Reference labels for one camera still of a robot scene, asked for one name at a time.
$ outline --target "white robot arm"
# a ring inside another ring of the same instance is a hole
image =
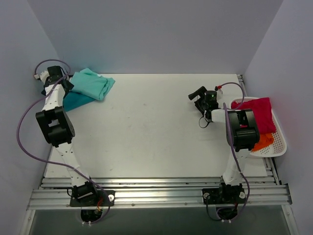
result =
[[[219,189],[203,189],[202,192],[206,203],[210,200],[209,204],[238,204],[246,198],[242,187],[242,172],[250,151],[260,139],[260,134],[252,110],[219,109],[217,90],[218,87],[215,91],[208,91],[205,87],[201,87],[188,96],[190,100],[200,97],[195,101],[195,106],[202,113],[207,124],[211,122],[226,124],[226,138],[230,146],[228,163]]]
[[[36,113],[37,122],[48,143],[60,154],[64,163],[73,166],[77,171],[90,178],[88,173],[82,169],[78,159],[75,157],[72,138],[75,131],[66,112],[63,109],[63,98],[68,94],[73,85],[68,79],[62,80],[60,84],[55,83],[63,76],[61,67],[49,67],[48,71],[40,74],[40,80],[44,83],[44,94],[52,93],[46,97],[45,105],[41,112]],[[90,206],[97,202],[99,191],[95,186],[79,175],[75,170],[67,168],[71,177],[72,193],[71,206]]]

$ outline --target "screw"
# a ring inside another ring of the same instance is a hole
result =
[[[205,192],[205,193],[203,194],[203,198],[204,198],[204,199],[210,199],[210,194],[209,194],[208,192]]]
[[[245,195],[244,192],[240,192],[239,197],[240,197],[241,199],[244,199],[244,198],[246,197],[246,195]]]
[[[110,202],[114,201],[114,196],[112,194],[109,195],[109,201]]]

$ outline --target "black bracket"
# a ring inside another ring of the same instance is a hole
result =
[[[208,200],[208,205],[242,204],[245,202],[246,197],[240,198],[241,192],[245,192],[241,184],[239,186],[231,186],[221,183],[218,188],[203,188],[203,203],[206,204],[206,200]]]
[[[63,77],[62,68],[60,66],[51,66],[47,68],[49,77],[45,81],[44,90],[41,92],[41,94],[46,95],[45,88],[55,84],[61,77]],[[70,81],[63,79],[60,84],[62,85],[65,94],[64,98],[67,96],[67,94],[73,89],[74,85],[70,83]]]
[[[108,197],[104,194],[104,192],[100,189],[97,190],[96,197],[90,197],[88,200],[79,200],[75,198],[71,198],[69,206],[70,207],[96,207],[98,206],[98,202],[102,200],[102,203],[99,205],[101,207],[112,207],[115,202],[115,191],[114,190],[105,190],[107,195],[113,195],[114,199],[110,202]]]

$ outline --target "fabric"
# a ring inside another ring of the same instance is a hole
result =
[[[72,92],[102,101],[115,81],[113,78],[105,78],[90,69],[84,69],[76,72],[70,82],[74,85]]]
[[[63,100],[66,112],[95,100],[102,101],[109,93],[115,80],[105,78],[90,69],[84,69],[76,72],[70,82],[74,87]]]
[[[254,145],[253,152],[265,148],[274,143],[274,138],[271,133],[260,134],[260,141]]]
[[[237,108],[238,103],[232,102],[231,108]],[[240,109],[252,109],[260,134],[275,133],[276,127],[272,119],[272,106],[268,97],[244,102]]]
[[[63,107],[65,112],[68,112],[93,101],[95,101],[95,99],[89,96],[76,92],[69,92],[63,100]]]

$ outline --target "laundry basket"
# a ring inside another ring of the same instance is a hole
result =
[[[258,99],[258,98],[256,98],[256,97],[245,97],[245,101],[249,101],[249,100],[253,100],[253,99]],[[242,100],[242,98],[238,98],[238,99],[233,100],[232,102],[235,101],[236,103],[240,103],[241,100]],[[273,110],[272,110],[272,119],[273,119],[274,125],[276,127],[276,132],[272,133],[273,138],[274,138],[274,143],[265,147],[265,148],[262,148],[258,151],[251,152],[250,157],[271,158],[271,157],[281,156],[286,152],[287,144],[286,144],[285,138],[283,136],[282,130],[280,129],[280,126],[277,122],[277,119],[273,113]]]

